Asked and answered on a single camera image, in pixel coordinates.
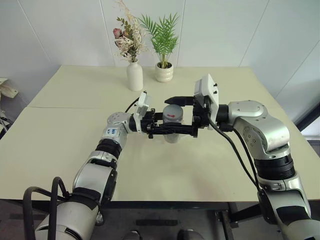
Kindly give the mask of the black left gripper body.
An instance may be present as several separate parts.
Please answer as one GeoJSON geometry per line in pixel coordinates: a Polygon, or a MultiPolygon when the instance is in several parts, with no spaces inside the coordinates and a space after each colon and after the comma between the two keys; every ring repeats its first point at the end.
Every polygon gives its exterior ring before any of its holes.
{"type": "Polygon", "coordinates": [[[153,133],[151,129],[157,125],[160,120],[160,113],[156,112],[155,108],[151,108],[150,111],[147,111],[140,121],[141,131],[148,135],[149,139],[153,139],[153,133]]]}

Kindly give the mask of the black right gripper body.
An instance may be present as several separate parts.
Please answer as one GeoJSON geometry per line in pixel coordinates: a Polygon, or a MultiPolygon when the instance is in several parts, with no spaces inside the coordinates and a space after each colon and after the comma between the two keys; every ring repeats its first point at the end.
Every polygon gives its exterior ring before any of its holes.
{"type": "Polygon", "coordinates": [[[192,109],[192,136],[198,137],[198,129],[203,129],[210,125],[209,116],[211,113],[211,100],[208,96],[205,96],[203,103],[199,103],[194,99],[192,109]]]}

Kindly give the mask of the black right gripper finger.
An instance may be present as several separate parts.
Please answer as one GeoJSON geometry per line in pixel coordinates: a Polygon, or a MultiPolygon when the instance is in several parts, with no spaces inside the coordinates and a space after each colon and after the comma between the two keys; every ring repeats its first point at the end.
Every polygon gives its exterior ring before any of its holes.
{"type": "Polygon", "coordinates": [[[193,96],[174,96],[166,99],[164,102],[168,105],[177,105],[180,107],[193,106],[194,105],[193,96]]]}
{"type": "Polygon", "coordinates": [[[163,128],[170,134],[197,135],[198,129],[192,125],[181,124],[179,122],[167,122],[163,128]]]}

